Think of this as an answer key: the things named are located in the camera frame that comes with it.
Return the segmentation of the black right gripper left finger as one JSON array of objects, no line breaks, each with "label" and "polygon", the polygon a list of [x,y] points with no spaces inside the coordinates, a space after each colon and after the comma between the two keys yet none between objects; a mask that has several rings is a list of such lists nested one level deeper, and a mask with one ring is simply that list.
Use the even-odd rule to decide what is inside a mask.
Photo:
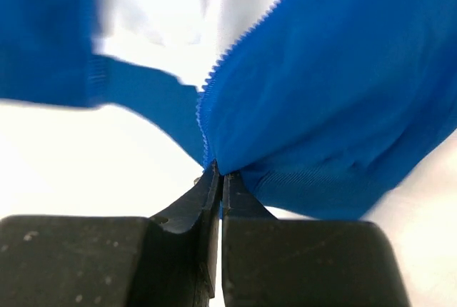
[{"label": "black right gripper left finger", "polygon": [[220,175],[144,217],[1,220],[3,306],[207,306],[215,294]]}]

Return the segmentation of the blue white red jacket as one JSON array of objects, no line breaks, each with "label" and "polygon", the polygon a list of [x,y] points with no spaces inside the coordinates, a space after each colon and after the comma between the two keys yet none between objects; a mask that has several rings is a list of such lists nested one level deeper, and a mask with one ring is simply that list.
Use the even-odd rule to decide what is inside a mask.
[{"label": "blue white red jacket", "polygon": [[266,205],[358,218],[456,129],[456,0],[280,0],[203,91],[94,53],[96,0],[1,0],[1,97],[112,103]]}]

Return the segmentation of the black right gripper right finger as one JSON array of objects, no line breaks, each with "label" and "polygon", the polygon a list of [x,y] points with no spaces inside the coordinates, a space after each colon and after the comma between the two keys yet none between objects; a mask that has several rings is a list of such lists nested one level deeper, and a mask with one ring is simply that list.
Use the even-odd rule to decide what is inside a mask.
[{"label": "black right gripper right finger", "polygon": [[385,233],[366,221],[283,220],[244,186],[223,187],[227,306],[408,306]]}]

